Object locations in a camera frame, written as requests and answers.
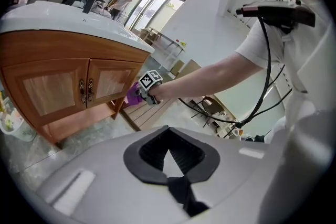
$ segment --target purple object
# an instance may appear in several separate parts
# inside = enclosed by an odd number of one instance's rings
[[[139,83],[136,82],[126,94],[128,105],[136,105],[142,102],[142,98],[136,93],[138,90],[138,84]]]

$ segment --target sleeve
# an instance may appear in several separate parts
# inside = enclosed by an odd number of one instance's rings
[[[269,26],[265,24],[270,51],[271,51],[271,63],[272,65],[276,63],[283,62],[283,42],[281,39],[281,30],[275,26]],[[246,59],[250,60],[254,64],[267,68],[268,64],[268,54],[267,54],[267,43],[262,31],[260,22],[257,21],[253,25],[250,33],[244,42],[236,50],[237,53],[244,56]]]

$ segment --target white countertop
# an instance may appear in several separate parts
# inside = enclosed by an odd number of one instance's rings
[[[58,30],[114,40],[149,53],[154,49],[114,20],[80,8],[54,2],[36,1],[5,14],[0,34],[20,30]]]

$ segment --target cabinet handle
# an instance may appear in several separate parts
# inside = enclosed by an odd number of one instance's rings
[[[89,92],[88,92],[88,101],[91,102],[93,101],[93,79],[89,79],[89,84],[88,84]]]
[[[82,99],[82,103],[85,104],[86,103],[85,83],[82,79],[79,81],[79,92],[80,97]]]

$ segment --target cabinet door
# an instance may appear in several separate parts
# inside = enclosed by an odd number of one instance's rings
[[[135,62],[91,59],[87,107],[126,96],[141,66],[141,63]]]
[[[9,91],[34,126],[86,109],[89,59],[28,62],[2,69]]]

